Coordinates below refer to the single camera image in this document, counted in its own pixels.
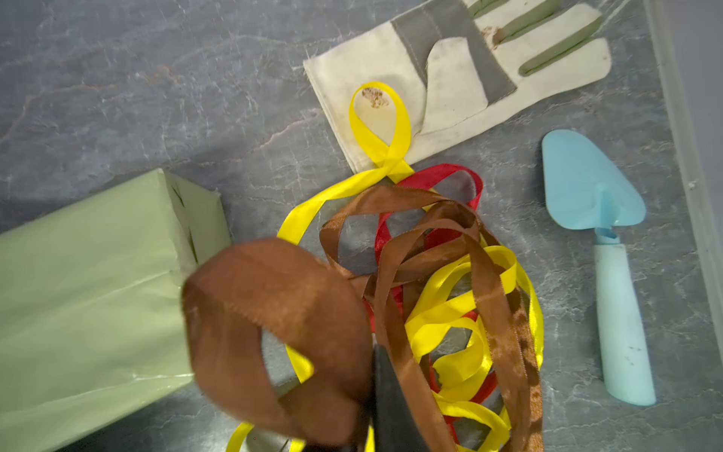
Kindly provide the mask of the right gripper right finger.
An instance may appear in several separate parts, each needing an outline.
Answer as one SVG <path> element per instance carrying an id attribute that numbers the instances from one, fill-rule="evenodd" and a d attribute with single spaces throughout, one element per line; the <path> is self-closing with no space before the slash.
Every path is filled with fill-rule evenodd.
<path id="1" fill-rule="evenodd" d="M 429 452 L 404 397 L 387 350 L 374 347 L 375 450 L 380 452 Z"/>

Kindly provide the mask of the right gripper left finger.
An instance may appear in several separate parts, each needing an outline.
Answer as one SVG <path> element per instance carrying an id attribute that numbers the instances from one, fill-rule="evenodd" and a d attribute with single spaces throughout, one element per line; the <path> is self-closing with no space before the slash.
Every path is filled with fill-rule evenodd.
<path id="1" fill-rule="evenodd" d="M 363 452 L 366 446 L 367 435 L 352 439 L 344 444 L 322 444 L 320 442 L 307 442 L 302 452 Z"/>

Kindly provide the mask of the brown ribbon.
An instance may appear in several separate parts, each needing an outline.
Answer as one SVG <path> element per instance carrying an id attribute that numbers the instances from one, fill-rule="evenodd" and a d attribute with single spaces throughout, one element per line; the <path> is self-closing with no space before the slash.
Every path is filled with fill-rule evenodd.
<path id="1" fill-rule="evenodd" d="M 329 220 L 320 243 L 336 264 L 347 220 L 416 208 L 425 216 L 408 232 L 378 230 L 378 270 L 361 278 L 414 421 L 434 451 L 457 449 L 448 418 L 487 426 L 485 451 L 543 450 L 540 303 L 474 209 L 432 191 L 377 186 Z"/>
<path id="2" fill-rule="evenodd" d="M 182 291 L 190 363 L 222 410 L 318 446 L 360 446 L 369 424 L 373 340 L 354 287 L 314 254 L 269 237 L 231 246 L 197 269 Z M 262 334 L 314 367 L 279 395 Z"/>

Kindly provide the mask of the green gift box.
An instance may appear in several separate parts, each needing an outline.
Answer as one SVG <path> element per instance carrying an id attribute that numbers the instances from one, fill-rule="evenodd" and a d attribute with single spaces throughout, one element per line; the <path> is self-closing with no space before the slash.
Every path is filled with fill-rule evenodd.
<path id="1" fill-rule="evenodd" d="M 1 447 L 54 451 L 192 381 L 181 292 L 231 244 L 155 169 L 1 237 Z"/>

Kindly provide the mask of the yellow ribbon of red box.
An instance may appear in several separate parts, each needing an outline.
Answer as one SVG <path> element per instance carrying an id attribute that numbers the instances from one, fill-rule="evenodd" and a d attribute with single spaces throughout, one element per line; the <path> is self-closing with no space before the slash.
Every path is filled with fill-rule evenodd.
<path id="1" fill-rule="evenodd" d="M 393 160 L 399 167 L 393 171 L 385 167 L 385 156 L 397 131 L 395 100 L 403 104 L 411 136 L 418 132 L 426 109 L 426 87 L 419 82 L 403 81 L 398 76 L 366 76 L 360 81 L 350 82 L 340 77 L 333 77 L 327 82 L 311 79 L 310 85 L 350 165 L 351 175 L 346 178 L 328 176 L 323 173 L 317 158 L 309 159 L 309 164 L 317 173 L 306 180 L 318 183 L 318 187 L 315 191 L 301 192 L 299 202 L 287 209 L 276 231 L 276 237 L 293 245 L 303 241 L 328 203 L 350 201 L 367 188 L 384 181 L 398 182 L 413 174 L 413 137 L 408 139 L 409 147 L 404 152 L 393 151 Z M 353 120 L 349 117 L 350 110 L 382 142 L 380 162 L 376 162 L 359 145 L 354 135 Z"/>

